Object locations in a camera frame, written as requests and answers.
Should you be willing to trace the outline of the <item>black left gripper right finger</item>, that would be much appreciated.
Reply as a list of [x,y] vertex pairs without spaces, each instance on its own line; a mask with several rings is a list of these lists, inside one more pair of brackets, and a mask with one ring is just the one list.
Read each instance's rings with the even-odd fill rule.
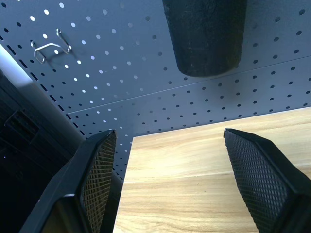
[[311,233],[311,179],[266,138],[226,128],[224,140],[259,233]]

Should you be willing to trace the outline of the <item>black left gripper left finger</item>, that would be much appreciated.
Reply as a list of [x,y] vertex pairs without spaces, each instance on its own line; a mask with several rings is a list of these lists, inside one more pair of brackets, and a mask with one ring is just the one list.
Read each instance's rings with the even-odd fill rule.
[[85,140],[52,177],[19,233],[100,233],[115,146],[115,130]]

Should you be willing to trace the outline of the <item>dark grey pegboard panel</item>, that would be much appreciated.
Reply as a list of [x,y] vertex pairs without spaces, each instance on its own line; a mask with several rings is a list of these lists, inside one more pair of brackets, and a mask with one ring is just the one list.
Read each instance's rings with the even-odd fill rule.
[[[71,45],[69,54],[49,47]],[[311,107],[311,0],[248,0],[242,58],[210,78],[176,65],[162,0],[0,0],[0,44],[79,134],[135,136]]]

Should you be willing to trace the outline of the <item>black slotted equipment housing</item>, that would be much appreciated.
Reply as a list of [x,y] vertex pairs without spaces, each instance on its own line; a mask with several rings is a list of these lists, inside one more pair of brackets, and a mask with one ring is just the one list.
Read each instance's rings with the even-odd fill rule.
[[80,138],[51,124],[0,70],[0,233],[18,233]]

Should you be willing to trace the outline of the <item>black cylindrical cup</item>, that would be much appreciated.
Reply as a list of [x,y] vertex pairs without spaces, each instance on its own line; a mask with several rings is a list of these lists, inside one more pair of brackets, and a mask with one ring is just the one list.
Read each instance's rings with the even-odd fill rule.
[[179,71],[224,74],[242,56],[247,0],[162,0]]

